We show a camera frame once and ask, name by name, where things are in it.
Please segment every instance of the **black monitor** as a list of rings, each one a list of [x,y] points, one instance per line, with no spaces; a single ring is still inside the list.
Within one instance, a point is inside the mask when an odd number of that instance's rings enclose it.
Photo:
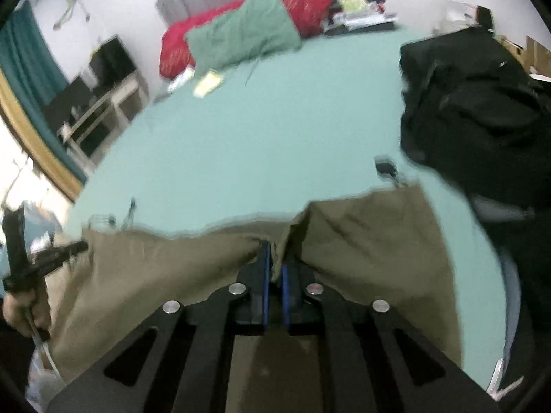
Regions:
[[[90,68],[97,77],[98,87],[111,90],[131,73],[136,66],[118,37],[104,43],[90,60]]]
[[[76,78],[52,102],[42,107],[42,113],[50,130],[57,134],[63,124],[70,120],[71,108],[84,107],[86,109],[91,98],[92,91],[80,77]]]

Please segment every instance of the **snack package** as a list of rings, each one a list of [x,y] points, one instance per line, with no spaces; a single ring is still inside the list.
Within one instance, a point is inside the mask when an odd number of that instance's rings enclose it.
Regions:
[[[368,10],[367,0],[337,0],[346,14]]]

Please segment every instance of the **yellow card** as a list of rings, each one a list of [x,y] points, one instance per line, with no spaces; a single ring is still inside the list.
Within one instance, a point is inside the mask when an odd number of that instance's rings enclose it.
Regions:
[[[210,70],[205,77],[202,78],[194,89],[194,96],[196,98],[203,98],[208,95],[215,88],[218,88],[224,81],[224,76],[216,73],[216,71]]]

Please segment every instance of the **desk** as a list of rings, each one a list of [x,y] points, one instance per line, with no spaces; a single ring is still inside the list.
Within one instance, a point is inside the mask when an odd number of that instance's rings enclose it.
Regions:
[[[134,114],[127,114],[121,108],[121,104],[130,98],[131,95],[137,93],[139,97],[139,111],[148,104],[148,94],[141,76],[137,71],[131,73],[115,88],[105,93],[92,105],[74,125],[69,126],[67,123],[61,128],[60,133],[63,142],[70,148],[75,155],[75,159],[80,166],[88,174],[93,173],[96,166],[99,164],[108,148],[116,141],[120,134],[129,126],[129,118],[133,118]],[[111,132],[107,138],[102,141],[96,151],[88,156],[81,149],[81,143],[84,141],[103,121],[108,121],[108,115],[114,115],[114,121],[111,122],[109,129]],[[95,119],[82,130],[85,123],[91,116],[96,115]]]

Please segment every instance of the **green pillowcase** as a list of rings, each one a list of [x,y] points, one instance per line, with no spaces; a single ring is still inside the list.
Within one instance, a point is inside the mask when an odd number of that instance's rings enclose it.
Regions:
[[[189,31],[186,40],[196,76],[302,44],[281,0],[245,0],[239,9]]]

